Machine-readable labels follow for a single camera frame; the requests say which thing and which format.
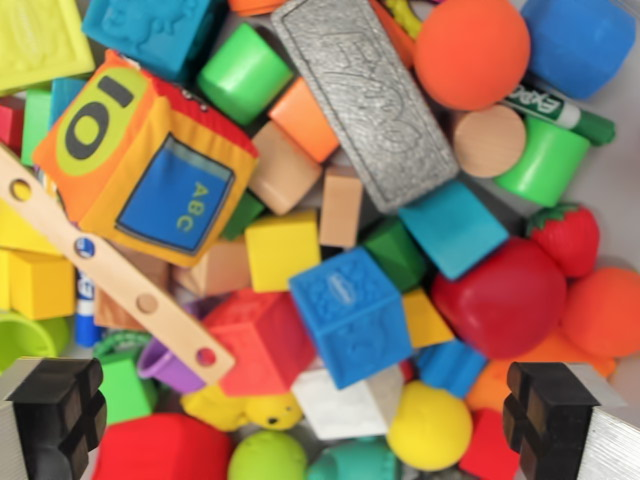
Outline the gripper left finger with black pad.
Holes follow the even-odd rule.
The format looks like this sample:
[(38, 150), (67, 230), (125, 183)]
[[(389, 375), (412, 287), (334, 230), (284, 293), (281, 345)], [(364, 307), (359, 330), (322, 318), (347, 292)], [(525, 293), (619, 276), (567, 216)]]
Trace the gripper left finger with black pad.
[(1, 374), (1, 477), (79, 479), (104, 435), (95, 359), (22, 357)]

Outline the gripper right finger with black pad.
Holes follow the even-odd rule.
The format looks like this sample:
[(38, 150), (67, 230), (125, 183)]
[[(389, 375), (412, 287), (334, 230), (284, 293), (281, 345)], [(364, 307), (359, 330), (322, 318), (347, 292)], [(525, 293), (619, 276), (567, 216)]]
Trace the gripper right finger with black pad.
[(639, 408), (586, 363), (514, 362), (503, 430), (520, 479), (637, 479)]

